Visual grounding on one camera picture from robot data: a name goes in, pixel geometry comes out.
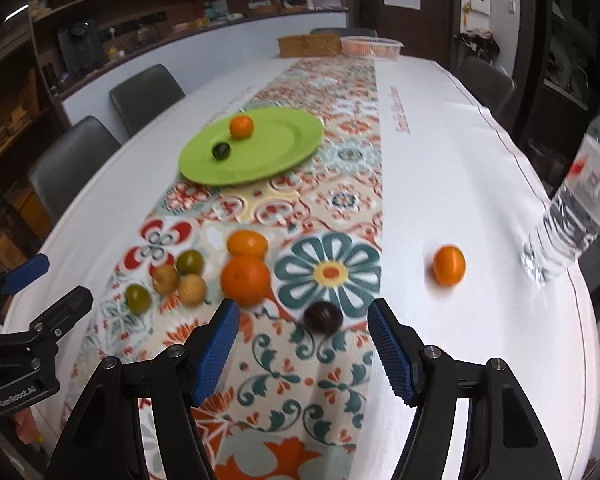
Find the green plum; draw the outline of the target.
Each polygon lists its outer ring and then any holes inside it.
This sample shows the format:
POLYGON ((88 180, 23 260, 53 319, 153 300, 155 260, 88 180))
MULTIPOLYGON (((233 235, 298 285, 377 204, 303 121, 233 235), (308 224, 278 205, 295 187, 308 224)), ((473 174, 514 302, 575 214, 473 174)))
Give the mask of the green plum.
POLYGON ((124 300, 134 315, 141 315, 151 307, 151 294, 140 284, 129 285, 124 292, 124 300))
POLYGON ((204 272, 204 257, 198 250, 189 249, 178 255, 175 266, 181 275, 201 275, 204 272))

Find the large orange mandarin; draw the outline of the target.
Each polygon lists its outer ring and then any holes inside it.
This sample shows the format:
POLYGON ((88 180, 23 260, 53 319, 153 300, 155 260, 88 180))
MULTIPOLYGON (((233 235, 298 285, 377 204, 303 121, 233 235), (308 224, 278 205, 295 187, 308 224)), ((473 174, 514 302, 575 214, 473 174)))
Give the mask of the large orange mandarin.
POLYGON ((251 308, 270 296, 271 272, 258 257, 235 256, 224 266, 220 283, 225 298, 241 308, 251 308))

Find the lone orange mandarin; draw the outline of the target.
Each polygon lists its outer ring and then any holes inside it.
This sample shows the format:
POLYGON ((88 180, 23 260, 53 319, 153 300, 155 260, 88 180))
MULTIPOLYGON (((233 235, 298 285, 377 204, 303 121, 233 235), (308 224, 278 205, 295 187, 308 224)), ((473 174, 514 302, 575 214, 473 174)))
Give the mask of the lone orange mandarin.
POLYGON ((466 260, 460 248, 445 245, 434 254, 431 265, 434 278, 440 286, 460 284, 466 272, 466 260))

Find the right dark chair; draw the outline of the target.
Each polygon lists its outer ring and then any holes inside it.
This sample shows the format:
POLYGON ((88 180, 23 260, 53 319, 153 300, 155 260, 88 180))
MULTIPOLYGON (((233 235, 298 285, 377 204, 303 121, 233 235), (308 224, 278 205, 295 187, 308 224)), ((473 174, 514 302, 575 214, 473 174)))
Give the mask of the right dark chair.
POLYGON ((468 56, 457 66, 456 76, 476 100, 500 119, 516 90, 515 81, 496 67, 468 56))

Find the tan round fruit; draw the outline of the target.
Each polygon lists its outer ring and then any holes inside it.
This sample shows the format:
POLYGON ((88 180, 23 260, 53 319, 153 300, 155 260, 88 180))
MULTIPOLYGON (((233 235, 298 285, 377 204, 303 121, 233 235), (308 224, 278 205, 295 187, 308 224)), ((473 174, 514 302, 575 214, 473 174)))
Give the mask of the tan round fruit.
POLYGON ((169 296, 178 289, 180 274, 174 266, 159 266, 151 273, 152 287, 161 296, 169 296))
POLYGON ((196 307, 206 298, 207 284, 198 274, 185 274, 178 284, 178 296, 186 307, 196 307))

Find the dark wooden door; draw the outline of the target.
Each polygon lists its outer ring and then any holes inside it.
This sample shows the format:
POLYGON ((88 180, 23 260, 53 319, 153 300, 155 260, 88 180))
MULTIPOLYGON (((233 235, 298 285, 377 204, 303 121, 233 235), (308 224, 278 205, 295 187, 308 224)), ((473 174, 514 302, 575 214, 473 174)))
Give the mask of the dark wooden door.
POLYGON ((350 23, 403 44, 402 53, 445 68, 457 60, 460 0, 348 0, 350 23))

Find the far end chair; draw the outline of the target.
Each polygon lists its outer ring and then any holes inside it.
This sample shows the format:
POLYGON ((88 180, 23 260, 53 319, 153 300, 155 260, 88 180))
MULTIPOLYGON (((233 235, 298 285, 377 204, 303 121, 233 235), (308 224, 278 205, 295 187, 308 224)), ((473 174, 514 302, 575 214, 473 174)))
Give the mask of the far end chair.
POLYGON ((375 29, 364 27, 319 27, 311 30, 312 35, 337 35, 343 37, 372 37, 378 36, 375 29))

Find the near left dark chair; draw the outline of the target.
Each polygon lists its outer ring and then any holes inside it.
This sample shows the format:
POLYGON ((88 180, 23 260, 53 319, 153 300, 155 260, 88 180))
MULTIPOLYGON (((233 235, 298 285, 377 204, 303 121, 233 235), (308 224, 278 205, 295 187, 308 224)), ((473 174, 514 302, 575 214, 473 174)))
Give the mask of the near left dark chair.
POLYGON ((36 161, 29 181, 56 224, 121 143, 94 116, 86 116, 58 138, 36 161))

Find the dark purple plum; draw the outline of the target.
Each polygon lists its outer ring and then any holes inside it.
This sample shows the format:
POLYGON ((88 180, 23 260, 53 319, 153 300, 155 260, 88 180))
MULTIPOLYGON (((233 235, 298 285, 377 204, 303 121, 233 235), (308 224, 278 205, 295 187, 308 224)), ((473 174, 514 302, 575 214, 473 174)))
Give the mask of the dark purple plum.
POLYGON ((212 156, 215 160, 225 160, 228 159, 230 153, 232 152, 232 147, 227 142, 218 142, 212 146, 212 156))

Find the far left dark chair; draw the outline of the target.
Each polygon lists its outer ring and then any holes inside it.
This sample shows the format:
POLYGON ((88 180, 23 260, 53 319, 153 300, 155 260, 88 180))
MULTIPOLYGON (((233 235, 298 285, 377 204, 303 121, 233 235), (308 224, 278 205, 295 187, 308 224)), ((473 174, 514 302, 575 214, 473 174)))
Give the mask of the far left dark chair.
POLYGON ((140 130, 185 98, 185 92, 162 64, 148 67, 115 86, 109 97, 122 124, 135 136, 140 130))

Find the small orange mandarin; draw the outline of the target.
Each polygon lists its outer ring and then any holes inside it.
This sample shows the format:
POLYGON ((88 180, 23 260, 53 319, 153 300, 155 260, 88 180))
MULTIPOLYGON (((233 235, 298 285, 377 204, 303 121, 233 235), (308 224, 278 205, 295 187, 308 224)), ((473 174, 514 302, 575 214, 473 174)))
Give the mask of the small orange mandarin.
POLYGON ((253 256, 264 259, 268 252, 268 239, 257 231, 237 230, 227 237, 226 248, 234 257, 253 256))

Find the black coffee machine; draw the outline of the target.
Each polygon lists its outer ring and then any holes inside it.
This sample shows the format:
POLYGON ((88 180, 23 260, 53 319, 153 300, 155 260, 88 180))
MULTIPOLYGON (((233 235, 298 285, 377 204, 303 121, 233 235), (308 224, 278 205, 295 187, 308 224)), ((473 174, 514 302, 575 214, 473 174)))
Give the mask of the black coffee machine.
POLYGON ((80 21, 58 32, 62 58, 68 72, 83 76, 105 62, 105 52, 94 21, 80 21))

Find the green plate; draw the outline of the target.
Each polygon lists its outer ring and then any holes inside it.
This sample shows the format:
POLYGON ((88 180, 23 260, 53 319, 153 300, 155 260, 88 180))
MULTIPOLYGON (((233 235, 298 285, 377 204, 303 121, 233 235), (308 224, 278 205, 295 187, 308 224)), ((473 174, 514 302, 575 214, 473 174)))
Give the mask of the green plate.
POLYGON ((224 186, 272 177, 300 165, 321 145, 324 126, 314 115, 289 107, 263 107, 250 110, 254 130, 245 140, 233 139, 228 130, 230 118, 200 130, 182 148, 178 171, 193 182, 224 186), (212 146, 227 142, 232 147, 228 159, 215 160, 212 146))

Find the dark chair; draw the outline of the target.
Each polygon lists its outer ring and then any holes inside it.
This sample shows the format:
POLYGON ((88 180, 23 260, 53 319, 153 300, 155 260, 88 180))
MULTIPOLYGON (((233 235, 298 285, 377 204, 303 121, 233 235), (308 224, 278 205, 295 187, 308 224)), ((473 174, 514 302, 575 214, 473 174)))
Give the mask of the dark chair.
POLYGON ((457 66, 456 76, 476 100, 500 119, 516 90, 515 81, 496 67, 468 56, 457 66))
POLYGON ((58 138, 36 161, 29 181, 56 224, 121 143, 94 116, 86 116, 58 138))
POLYGON ((162 64, 148 67, 115 86, 109 97, 122 124, 135 136, 140 130, 185 98, 185 92, 162 64))

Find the patterned table runner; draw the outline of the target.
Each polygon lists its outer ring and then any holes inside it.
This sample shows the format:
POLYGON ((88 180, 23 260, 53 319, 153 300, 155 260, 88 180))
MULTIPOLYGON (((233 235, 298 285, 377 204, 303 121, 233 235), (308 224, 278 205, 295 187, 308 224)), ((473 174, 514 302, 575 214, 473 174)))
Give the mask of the patterned table runner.
POLYGON ((239 332, 215 393, 194 415, 221 479, 344 479, 350 474, 370 388, 374 347, 366 328, 380 292, 381 138, 375 66, 350 58, 305 58, 254 70, 244 84, 212 84, 214 104, 188 101, 202 129, 227 115, 291 107, 325 131, 306 162, 278 176, 219 188, 176 178, 136 225, 94 307, 73 365, 73 408, 98 361, 156 356, 211 318, 230 260, 227 237, 253 230, 268 239, 271 292, 240 315, 239 332), (161 296, 151 273, 189 249, 204 257, 206 298, 161 296), (125 289, 143 285, 151 307, 134 315, 125 289), (302 321, 317 301, 340 307, 338 332, 302 321))

